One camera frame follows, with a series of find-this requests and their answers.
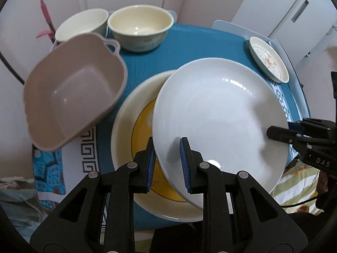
black and white patterned border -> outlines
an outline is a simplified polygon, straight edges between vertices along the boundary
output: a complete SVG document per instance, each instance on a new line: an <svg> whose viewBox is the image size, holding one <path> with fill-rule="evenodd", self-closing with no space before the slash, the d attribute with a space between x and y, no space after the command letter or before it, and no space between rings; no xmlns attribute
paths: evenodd
<svg viewBox="0 0 337 253"><path fill-rule="evenodd" d="M278 98L280 105L283 108L285 117L287 118L287 122L294 122L280 85L270 79L267 82L270 85L272 91L275 93L276 97ZM293 148L292 145L289 145L289 152L290 160L293 160L298 155L298 152Z"/></svg>
<svg viewBox="0 0 337 253"><path fill-rule="evenodd" d="M99 171L97 159L96 127L81 136L81 155L83 172Z"/></svg>

plate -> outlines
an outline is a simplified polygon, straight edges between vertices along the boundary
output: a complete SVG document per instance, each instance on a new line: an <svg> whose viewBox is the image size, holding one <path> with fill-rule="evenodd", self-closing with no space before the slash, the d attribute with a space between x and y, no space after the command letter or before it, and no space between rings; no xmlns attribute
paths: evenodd
<svg viewBox="0 0 337 253"><path fill-rule="evenodd" d="M115 169L132 161L138 151L146 148L152 135L152 113L156 97L172 73L174 70L147 79L123 102L111 134L111 154ZM134 200L146 211L170 221L195 222L203 218L200 209L186 202L171 187L158 161L150 192L134 194Z"/></svg>
<svg viewBox="0 0 337 253"><path fill-rule="evenodd" d="M288 128L282 106L254 71L222 58L180 67L158 94L152 134L161 169L188 202L203 207L203 196L187 193L179 141L222 171L249 172L268 192L283 174L289 145L267 138L271 125Z"/></svg>
<svg viewBox="0 0 337 253"><path fill-rule="evenodd" d="M257 37L249 39L249 50L261 70L275 82L289 82L287 67L277 52Z"/></svg>

drawer handle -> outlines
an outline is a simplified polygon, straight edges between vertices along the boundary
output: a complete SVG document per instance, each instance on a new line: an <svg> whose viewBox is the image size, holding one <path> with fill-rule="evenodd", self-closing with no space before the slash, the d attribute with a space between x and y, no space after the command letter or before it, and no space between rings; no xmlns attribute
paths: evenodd
<svg viewBox="0 0 337 253"><path fill-rule="evenodd" d="M301 16L303 11L306 9L306 7L309 5L309 1L305 0L299 10L295 13L294 17L292 18L293 23L297 21L297 19Z"/></svg>

tabletop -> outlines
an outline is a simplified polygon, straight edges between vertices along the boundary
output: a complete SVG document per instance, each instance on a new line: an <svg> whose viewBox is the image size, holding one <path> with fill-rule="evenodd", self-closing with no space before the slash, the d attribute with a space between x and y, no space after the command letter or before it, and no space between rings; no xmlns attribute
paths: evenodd
<svg viewBox="0 0 337 253"><path fill-rule="evenodd" d="M184 24L174 24L163 43L153 51L141 54L125 50L121 55L127 65L128 81L115 109L97 126L97 155L101 174L114 171L111 157L111 132L116 114L130 92L147 78L163 71L177 69L196 59L220 57L246 65L263 77L281 100L288 121L300 120L289 85L270 81L254 62L246 40L230 33ZM293 157L289 153L288 162ZM136 231L156 229L177 223L156 217L134 203Z"/></svg>

